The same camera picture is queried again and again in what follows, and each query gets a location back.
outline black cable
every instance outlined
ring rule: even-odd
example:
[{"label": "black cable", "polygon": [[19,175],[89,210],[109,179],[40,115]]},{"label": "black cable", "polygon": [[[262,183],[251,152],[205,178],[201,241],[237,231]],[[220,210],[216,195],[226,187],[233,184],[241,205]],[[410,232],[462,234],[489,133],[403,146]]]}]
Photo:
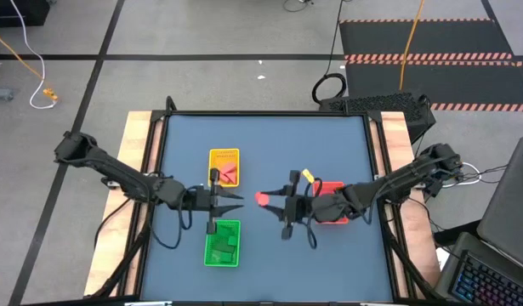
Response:
[{"label": "black cable", "polygon": [[482,183],[486,183],[486,184],[499,184],[499,181],[493,181],[493,182],[492,182],[492,181],[485,181],[484,179],[480,179],[480,181],[481,181]]},{"label": "black cable", "polygon": [[[187,226],[185,225],[185,222],[184,222],[184,215],[182,214],[182,209],[184,206],[185,195],[187,194],[188,191],[193,190],[196,187],[197,186],[191,186],[190,188],[183,190],[182,193],[179,195],[179,199],[178,199],[178,201],[179,201],[178,202],[178,237],[176,238],[176,242],[174,242],[173,246],[170,246],[169,244],[163,242],[159,238],[159,236],[157,236],[155,230],[153,230],[152,224],[151,223],[148,224],[150,226],[150,232],[153,234],[153,238],[155,238],[156,242],[159,245],[161,245],[161,247],[167,248],[169,250],[176,249],[179,246],[179,243],[182,241],[182,230],[188,230],[193,225],[193,217],[192,217],[193,211],[192,211],[191,207],[190,207],[190,209],[188,209],[189,223],[187,224]],[[170,207],[170,204],[167,203],[167,206],[169,209],[172,210],[172,208]]]},{"label": "black cable", "polygon": [[429,128],[429,110],[431,109],[431,100],[429,100],[428,96],[425,94],[420,96],[420,99],[424,98],[425,102],[425,131],[422,134],[422,137],[420,138],[420,142],[418,143],[418,147],[416,148],[416,152],[414,153],[414,158],[418,157],[418,152],[420,151],[420,147],[422,146],[422,141],[424,141],[424,136],[428,132]]},{"label": "black cable", "polygon": [[[111,164],[111,163],[108,163],[104,160],[101,160],[101,159],[87,159],[87,158],[84,158],[83,160],[89,160],[91,162],[101,162],[102,164],[105,164],[106,166],[108,167],[112,167],[114,168],[115,170],[123,173],[125,176],[128,176],[129,178],[131,178],[132,180],[136,181],[139,185],[141,185],[141,187],[143,187],[145,189],[145,193],[146,193],[146,204],[149,206],[150,204],[153,204],[154,202],[151,200],[151,192],[150,192],[150,188],[148,187],[148,185],[145,183],[145,182],[142,182],[141,180],[139,180],[138,178],[134,177],[133,175],[131,175],[130,173],[127,173],[125,171],[123,171],[121,168],[117,167],[116,165],[114,164]],[[183,196],[185,195],[185,191],[184,194],[182,196],[179,197],[180,199],[180,202],[182,203],[181,205],[183,205]],[[151,227],[151,221],[150,220],[146,220],[145,222],[145,225],[147,224],[150,232],[154,235],[154,237],[156,237],[156,233],[155,231],[152,229]],[[183,221],[181,223],[179,223],[179,227],[181,228],[182,225],[183,225]],[[142,237],[137,237],[134,242],[133,242],[133,245],[137,245],[139,243],[139,240],[140,239],[143,239]],[[149,241],[149,239],[145,239],[145,241],[143,241],[143,244],[145,245],[145,243],[147,243]],[[161,242],[158,237],[156,237],[156,241],[157,242]],[[139,250],[139,247],[138,248],[131,248],[131,250],[134,250],[134,252],[137,252]],[[126,263],[127,266],[129,266],[131,264],[131,261],[132,261],[132,256],[133,254],[130,253],[130,252],[127,252],[123,255],[123,260],[125,258],[128,259],[128,262]],[[122,274],[124,273],[125,269],[123,268],[123,265],[125,263],[123,263],[123,260],[120,262],[120,264],[118,265],[118,267],[116,268],[116,270],[114,270],[114,272],[112,273],[112,275],[106,280],[105,284],[95,293],[95,297],[108,297],[110,296],[112,290],[114,289],[114,287],[117,285],[117,282],[121,279],[122,277]]]},{"label": "black cable", "polygon": [[[314,178],[314,181],[320,182],[320,184],[318,185],[318,189],[316,190],[316,192],[314,194],[314,197],[317,197],[317,196],[320,196],[321,188],[323,187],[323,181],[321,181],[321,178]],[[306,185],[306,188],[304,188],[304,197],[309,197],[309,191],[310,191],[311,185],[312,184],[309,182]]]},{"label": "black cable", "polygon": [[302,224],[306,227],[306,237],[308,238],[309,245],[312,249],[315,250],[318,247],[318,240],[316,239],[316,235],[314,235],[314,231],[312,230],[312,219],[314,218],[314,215],[316,214],[316,212],[318,212],[320,210],[328,209],[330,207],[338,206],[341,204],[348,204],[348,203],[347,202],[337,202],[337,203],[333,203],[333,204],[329,205],[328,207],[317,208],[315,211],[312,211],[310,213],[310,215],[306,221],[306,224],[303,221],[298,221],[299,224]]},{"label": "black cable", "polygon": [[[467,181],[470,181],[471,179],[478,179],[482,174],[486,174],[486,173],[495,173],[495,172],[500,172],[500,171],[503,171],[505,170],[505,168],[507,167],[508,165],[502,165],[502,166],[497,166],[497,167],[493,167],[493,168],[490,168],[490,169],[487,169],[487,170],[484,170],[482,172],[479,172],[479,173],[467,173],[467,174],[464,174],[462,178],[460,178],[457,183],[451,185],[451,186],[448,186],[447,188],[451,188],[451,187],[454,187],[454,186],[457,186],[459,185],[460,183],[463,183],[463,182],[467,182]],[[485,181],[483,179],[480,180],[481,182],[483,183],[487,183],[487,184],[497,184],[499,183],[499,181],[497,182],[491,182],[491,181]]]},{"label": "black cable", "polygon": [[130,201],[131,201],[131,198],[127,198],[127,200],[125,200],[125,202],[123,202],[120,206],[118,206],[116,209],[114,209],[113,212],[110,212],[110,214],[108,216],[106,216],[106,218],[104,218],[102,220],[102,222],[99,225],[99,228],[97,229],[97,232],[94,234],[94,245],[93,245],[93,248],[97,247],[97,241],[99,240],[100,231],[105,226],[106,222],[108,222],[108,220],[110,220],[110,218],[112,218],[117,212],[122,210],[122,208],[124,208],[125,205],[127,205],[127,203],[129,203]]},{"label": "black cable", "polygon": [[461,259],[458,255],[454,254],[452,251],[450,251],[450,248],[447,247],[447,246],[442,246],[440,244],[438,244],[436,241],[435,241],[435,246],[436,247],[440,247],[441,249],[445,250],[448,254],[452,255],[453,257],[457,258],[460,262],[463,261],[463,259]]},{"label": "black cable", "polygon": [[302,8],[299,8],[299,9],[289,9],[286,7],[286,4],[287,2],[289,2],[289,0],[286,0],[284,1],[284,3],[281,4],[281,6],[289,13],[297,13],[297,12],[300,12],[302,11],[303,9],[306,9],[307,6],[309,6],[309,0],[305,0],[303,2],[303,7]]},{"label": "black cable", "polygon": [[[418,205],[420,205],[421,207],[423,207],[423,208],[425,209],[425,212],[428,214],[428,220],[429,220],[429,222],[430,222],[431,224],[433,224],[433,226],[435,226],[435,227],[437,228],[438,231],[446,230],[445,228],[443,228],[443,227],[441,227],[440,225],[438,225],[437,223],[435,223],[435,221],[433,221],[433,219],[431,218],[431,215],[430,215],[430,213],[429,213],[429,209],[428,209],[428,207],[427,207],[426,205],[424,205],[421,201],[418,201],[418,200],[412,199],[410,196],[409,196],[406,200],[411,200],[411,201],[417,203]],[[399,213],[401,213],[401,208],[402,208],[402,206],[403,206],[403,203],[404,203],[404,202],[396,204],[396,203],[391,202],[390,204],[391,204],[391,205],[397,205],[398,211],[399,211]],[[386,222],[391,222],[391,221],[393,221],[393,220],[395,220],[395,216],[394,216],[392,219],[387,220]]]},{"label": "black cable", "polygon": [[342,74],[340,74],[340,73],[327,74],[327,73],[329,73],[329,69],[331,68],[331,61],[333,59],[333,51],[335,49],[335,41],[337,40],[337,30],[338,30],[338,25],[340,24],[340,22],[339,22],[340,21],[340,12],[343,9],[343,2],[344,2],[344,0],[340,0],[340,4],[338,6],[337,24],[335,25],[335,32],[333,33],[333,42],[331,44],[331,53],[329,54],[329,63],[327,64],[326,72],[323,74],[321,79],[318,82],[316,82],[316,84],[312,88],[312,99],[317,104],[321,104],[321,101],[318,99],[316,93],[317,93],[318,88],[320,87],[320,85],[322,83],[324,83],[327,79],[337,78],[341,82],[341,88],[338,91],[338,93],[334,96],[334,98],[342,97],[344,95],[344,92],[346,91],[346,78],[344,78],[344,76]]}]

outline orange striped tape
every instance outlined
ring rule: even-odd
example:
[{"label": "orange striped tape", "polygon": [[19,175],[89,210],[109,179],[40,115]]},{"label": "orange striped tape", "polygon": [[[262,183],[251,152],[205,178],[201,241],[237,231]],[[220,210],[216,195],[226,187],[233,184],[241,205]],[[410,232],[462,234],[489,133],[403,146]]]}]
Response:
[{"label": "orange striped tape", "polygon": [[[403,60],[403,54],[351,54],[347,60]],[[408,54],[406,60],[511,60],[510,53]]]},{"label": "orange striped tape", "polygon": [[[349,60],[348,65],[401,65],[401,60]],[[523,66],[523,62],[513,62],[508,60],[490,60],[490,61],[467,61],[467,60],[408,60],[407,65],[470,65],[470,66],[488,66],[488,65],[506,65],[506,66]]]},{"label": "orange striped tape", "polygon": [[[420,19],[420,22],[456,22],[456,21],[489,21],[489,18],[439,18]],[[414,19],[380,19],[380,20],[340,20],[341,24],[346,22],[413,22]]]},{"label": "orange striped tape", "polygon": [[523,111],[523,104],[433,103],[433,111]]}]

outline green tray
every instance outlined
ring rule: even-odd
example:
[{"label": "green tray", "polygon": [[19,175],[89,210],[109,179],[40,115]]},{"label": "green tray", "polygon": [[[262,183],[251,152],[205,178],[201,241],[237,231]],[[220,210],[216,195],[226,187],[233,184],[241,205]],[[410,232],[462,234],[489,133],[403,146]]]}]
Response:
[{"label": "green tray", "polygon": [[209,267],[238,266],[241,248],[241,221],[216,220],[216,234],[207,235],[204,265]]}]

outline yellow object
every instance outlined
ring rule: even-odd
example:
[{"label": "yellow object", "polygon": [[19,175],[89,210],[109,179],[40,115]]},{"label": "yellow object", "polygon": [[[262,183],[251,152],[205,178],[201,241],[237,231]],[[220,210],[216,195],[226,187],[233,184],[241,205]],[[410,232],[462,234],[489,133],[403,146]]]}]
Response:
[{"label": "yellow object", "polygon": [[405,77],[405,65],[406,65],[406,57],[408,56],[408,48],[411,46],[412,37],[414,36],[414,31],[416,31],[416,24],[418,23],[418,20],[420,19],[420,15],[422,14],[422,9],[424,9],[424,1],[420,3],[420,8],[418,9],[418,12],[416,13],[416,18],[414,18],[414,23],[412,24],[411,34],[408,36],[408,42],[406,42],[405,47],[405,53],[403,53],[403,62],[401,63],[401,78],[399,80],[399,90],[403,90],[403,78]]},{"label": "yellow object", "polygon": [[227,184],[219,182],[222,187],[237,187],[240,183],[241,174],[241,154],[238,149],[211,149],[210,157],[208,158],[208,178],[210,178],[210,169],[217,168],[220,170],[222,167],[230,162],[234,162],[236,165],[236,184]]},{"label": "yellow object", "polygon": [[314,183],[314,175],[310,173],[309,169],[303,170],[303,176],[309,181],[309,183]]},{"label": "yellow object", "polygon": [[44,89],[43,94],[45,94],[48,98],[50,98],[53,101],[57,101],[59,99],[59,97],[55,94],[54,90],[51,88]]}]

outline white cable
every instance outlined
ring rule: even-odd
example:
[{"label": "white cable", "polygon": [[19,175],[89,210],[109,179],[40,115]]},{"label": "white cable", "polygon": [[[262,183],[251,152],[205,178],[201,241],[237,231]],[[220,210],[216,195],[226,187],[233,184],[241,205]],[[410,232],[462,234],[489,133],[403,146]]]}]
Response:
[{"label": "white cable", "polygon": [[482,179],[482,174],[480,174],[480,171],[479,169],[477,169],[475,166],[473,166],[472,164],[468,163],[468,162],[463,162],[463,164],[465,166],[469,166],[471,168],[473,168],[473,170],[475,170],[476,174],[479,176],[476,180],[472,181],[472,182],[462,182],[462,183],[455,183],[455,184],[446,184],[446,185],[442,185],[442,188],[450,188],[450,187],[453,187],[453,186],[465,186],[465,185],[469,185],[469,184],[476,184],[478,182],[480,182],[480,180]]},{"label": "white cable", "polygon": [[15,12],[17,13],[17,15],[19,16],[20,18],[20,21],[21,21],[21,25],[23,26],[23,38],[25,39],[25,45],[27,48],[29,48],[29,50],[31,50],[31,53],[33,53],[34,55],[36,55],[40,61],[42,62],[42,81],[40,81],[40,84],[38,85],[37,87],[37,90],[34,91],[34,93],[32,93],[32,96],[31,96],[31,99],[29,100],[29,104],[34,107],[35,109],[37,110],[47,110],[47,109],[50,109],[50,108],[53,108],[56,104],[55,101],[52,101],[52,104],[51,105],[46,105],[46,106],[36,106],[32,103],[32,100],[34,99],[34,96],[38,94],[38,92],[40,91],[40,88],[42,87],[43,85],[43,82],[46,80],[46,65],[44,64],[43,62],[43,58],[42,56],[40,56],[40,54],[34,52],[34,50],[31,48],[31,46],[29,45],[29,42],[27,41],[26,39],[26,26],[25,26],[25,22],[23,21],[23,15],[21,14],[20,10],[17,8],[17,6],[15,5],[15,2],[14,0],[9,0],[12,5],[14,6],[14,9],[15,9]]}]

